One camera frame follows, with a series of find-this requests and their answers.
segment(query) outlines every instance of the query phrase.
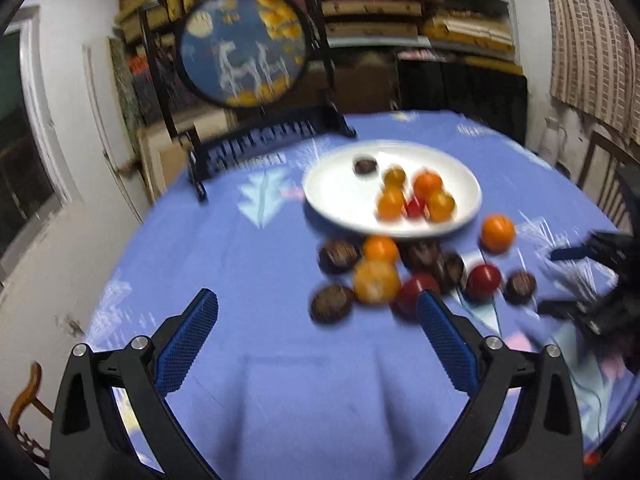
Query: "window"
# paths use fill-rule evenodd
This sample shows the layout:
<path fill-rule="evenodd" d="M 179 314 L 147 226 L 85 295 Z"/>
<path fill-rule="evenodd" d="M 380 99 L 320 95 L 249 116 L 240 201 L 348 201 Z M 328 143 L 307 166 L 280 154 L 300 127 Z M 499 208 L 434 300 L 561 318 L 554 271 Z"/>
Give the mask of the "window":
<path fill-rule="evenodd" d="M 42 157 L 46 103 L 36 98 L 33 77 L 37 8 L 16 16 L 0 38 L 0 280 L 61 205 Z"/>

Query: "checkered curtain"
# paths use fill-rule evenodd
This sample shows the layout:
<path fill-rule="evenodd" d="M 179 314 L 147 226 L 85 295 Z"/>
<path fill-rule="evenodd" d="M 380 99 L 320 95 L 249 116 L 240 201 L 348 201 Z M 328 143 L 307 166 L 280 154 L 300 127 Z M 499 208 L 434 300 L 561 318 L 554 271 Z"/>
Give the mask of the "checkered curtain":
<path fill-rule="evenodd" d="M 609 0 L 549 0 L 551 95 L 640 142 L 640 50 Z"/>

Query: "chair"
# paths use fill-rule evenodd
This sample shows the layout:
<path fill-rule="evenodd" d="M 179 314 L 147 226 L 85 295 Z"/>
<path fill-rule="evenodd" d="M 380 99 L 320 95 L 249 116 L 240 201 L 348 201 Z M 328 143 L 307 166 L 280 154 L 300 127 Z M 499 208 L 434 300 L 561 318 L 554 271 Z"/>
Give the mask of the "chair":
<path fill-rule="evenodd" d="M 14 401 L 14 405 L 11 407 L 8 426 L 9 430 L 18 439 L 18 442 L 20 442 L 22 448 L 27 452 L 27 455 L 29 455 L 36 464 L 49 468 L 49 450 L 44 449 L 40 444 L 29 437 L 28 434 L 22 431 L 18 423 L 20 416 L 29 405 L 32 405 L 49 420 L 53 420 L 53 413 L 51 413 L 51 410 L 42 404 L 37 398 L 41 382 L 42 367 L 34 361 L 31 363 L 31 373 L 27 387 L 20 393 L 20 395 L 18 395 L 17 399 Z"/>
<path fill-rule="evenodd" d="M 591 163 L 593 161 L 593 153 L 595 152 L 596 146 L 603 149 L 609 155 L 607 170 L 604 173 L 604 179 L 602 181 L 600 195 L 596 205 L 616 225 L 616 227 L 620 227 L 627 211 L 624 199 L 622 198 L 622 193 L 620 193 L 620 186 L 615 177 L 615 171 L 620 166 L 625 166 L 627 164 L 635 164 L 637 166 L 640 165 L 640 162 L 635 160 L 633 155 L 627 153 L 612 140 L 607 139 L 607 137 L 596 131 L 592 131 L 587 155 L 584 158 L 580 177 L 578 177 L 577 185 L 581 190 L 584 190 L 585 181 L 592 169 Z"/>

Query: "table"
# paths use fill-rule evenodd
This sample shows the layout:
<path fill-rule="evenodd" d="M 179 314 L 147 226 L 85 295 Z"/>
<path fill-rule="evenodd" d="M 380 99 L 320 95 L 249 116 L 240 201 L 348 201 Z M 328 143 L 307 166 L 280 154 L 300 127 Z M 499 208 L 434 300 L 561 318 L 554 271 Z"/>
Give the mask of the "table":
<path fill-rule="evenodd" d="M 360 140 L 412 140 L 455 156 L 482 187 L 479 216 L 443 239 L 467 264 L 482 259 L 481 219 L 507 214 L 518 238 L 491 258 L 504 274 L 525 267 L 537 298 L 569 297 L 545 254 L 578 242 L 609 220 L 571 181 L 521 146 L 452 112 L 351 116 Z M 357 308 L 343 324 L 314 325 L 313 290 L 326 282 L 318 245 L 336 229 L 304 202 L 303 171 L 352 140 L 325 136 L 284 147 L 206 183 L 198 204 L 180 178 L 140 228 L 107 283 L 88 331 L 94 351 L 150 335 L 207 287 L 218 322 L 184 381 L 166 398 L 185 432 L 225 479 L 412 478 L 435 452 L 468 397 L 453 389 L 419 326 L 388 309 Z M 615 280 L 586 260 L 577 267 L 599 291 Z M 568 362 L 586 450 L 615 427 L 640 393 L 616 354 L 594 354 L 568 322 L 540 318 L 535 305 L 498 295 L 469 306 L 446 298 L 485 336 L 538 351 L 555 342 Z M 116 394 L 142 460 L 154 460 L 126 396 Z M 511 391 L 476 467 L 497 452 L 517 400 Z"/>

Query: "white plate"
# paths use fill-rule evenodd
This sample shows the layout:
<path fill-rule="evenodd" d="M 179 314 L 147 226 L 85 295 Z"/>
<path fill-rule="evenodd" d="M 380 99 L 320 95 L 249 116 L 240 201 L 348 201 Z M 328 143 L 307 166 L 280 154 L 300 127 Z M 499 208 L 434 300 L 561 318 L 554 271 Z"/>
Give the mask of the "white plate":
<path fill-rule="evenodd" d="M 378 162 L 378 172 L 356 175 L 354 159 L 370 156 Z M 381 222 L 376 218 L 376 203 L 382 190 L 382 175 L 391 166 L 401 166 L 407 174 L 404 194 L 411 194 L 410 184 L 421 170 L 436 171 L 444 187 L 456 200 L 449 222 L 432 223 L 405 218 Z M 311 207 L 325 218 L 364 234 L 395 238 L 443 235 L 469 222 L 480 209 L 482 191 L 468 167 L 446 153 L 412 142 L 378 140 L 350 144 L 322 157 L 307 170 L 302 187 Z"/>

